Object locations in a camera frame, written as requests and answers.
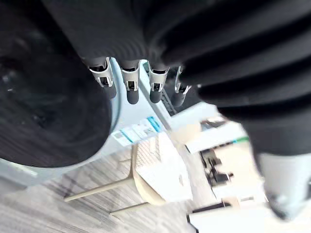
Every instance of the sticker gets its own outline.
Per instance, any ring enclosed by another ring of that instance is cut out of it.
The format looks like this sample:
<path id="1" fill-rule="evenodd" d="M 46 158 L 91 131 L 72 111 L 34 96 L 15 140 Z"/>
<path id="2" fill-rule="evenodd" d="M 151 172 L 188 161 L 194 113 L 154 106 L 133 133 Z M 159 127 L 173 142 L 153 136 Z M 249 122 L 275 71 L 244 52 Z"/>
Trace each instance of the sticker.
<path id="1" fill-rule="evenodd" d="M 123 146 L 131 145 L 149 136 L 160 132 L 160 125 L 153 116 L 140 121 L 139 124 L 125 127 L 119 131 L 113 132 L 112 136 Z"/>
<path id="2" fill-rule="evenodd" d="M 124 147 L 132 144 L 132 142 L 128 140 L 121 131 L 113 132 L 111 135 Z"/>

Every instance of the wooden floor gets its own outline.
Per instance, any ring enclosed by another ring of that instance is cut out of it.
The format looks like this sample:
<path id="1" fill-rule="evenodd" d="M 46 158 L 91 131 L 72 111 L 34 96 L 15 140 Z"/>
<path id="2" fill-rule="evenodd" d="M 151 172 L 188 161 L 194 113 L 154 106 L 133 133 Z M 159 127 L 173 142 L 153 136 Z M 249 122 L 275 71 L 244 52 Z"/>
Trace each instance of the wooden floor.
<path id="1" fill-rule="evenodd" d="M 63 197 L 125 178 L 130 151 L 112 154 L 42 185 L 0 197 L 1 233 L 193 233 L 186 213 L 214 202 L 199 154 L 179 147 L 188 168 L 193 200 L 150 206 L 118 218 L 108 212 L 142 202 L 134 185 L 68 203 Z"/>

